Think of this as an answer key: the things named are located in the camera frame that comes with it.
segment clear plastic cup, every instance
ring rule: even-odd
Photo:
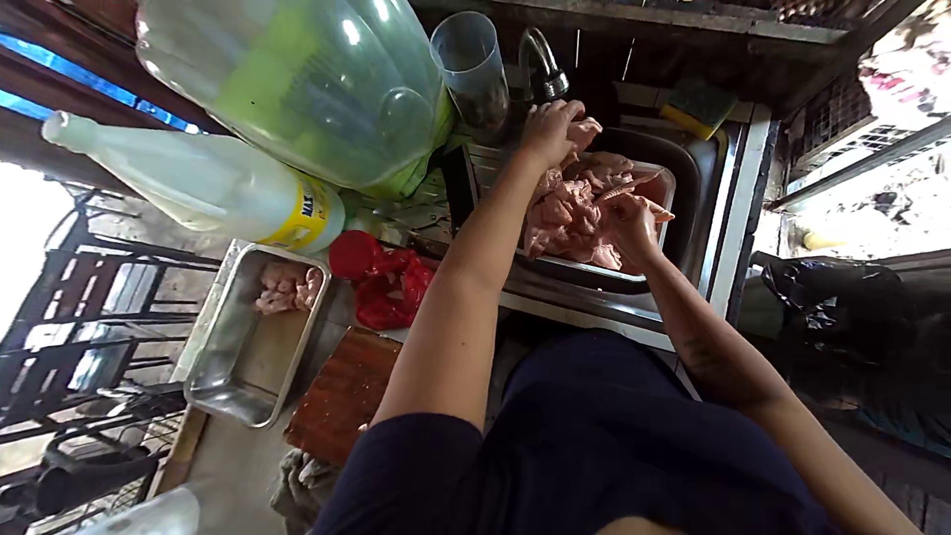
[[[462,121],[477,141],[496,137],[509,113],[509,87],[492,21],[475,11],[456,13],[439,23],[430,43]]]

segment faucet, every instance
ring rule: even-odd
[[[539,74],[543,76],[537,86],[540,94],[536,96],[532,86],[532,70],[529,68],[530,50],[534,50],[541,61]],[[548,46],[548,41],[538,28],[530,27],[522,33],[522,40],[518,44],[518,67],[522,72],[522,80],[525,84],[526,101],[534,100],[537,104],[542,104],[558,100],[568,92],[568,76],[565,75],[564,70],[558,68],[558,64],[554,61],[552,49]]]

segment hand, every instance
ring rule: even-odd
[[[641,274],[645,262],[663,256],[657,244],[656,217],[668,212],[651,200],[630,193],[610,199],[606,208],[608,213],[603,215],[608,217],[613,241],[621,254],[621,270]]]
[[[519,150],[541,158],[548,168],[555,168],[569,150],[576,149],[568,141],[568,125],[585,114],[585,105],[579,100],[570,103],[556,100],[529,110]]]

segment sponge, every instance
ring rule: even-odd
[[[707,84],[700,78],[677,82],[660,116],[708,140],[736,106],[736,95]]]

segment yellow label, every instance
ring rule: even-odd
[[[303,248],[317,239],[327,226],[327,194],[323,184],[302,172],[290,168],[298,179],[298,198],[294,211],[277,232],[259,243],[295,250]]]

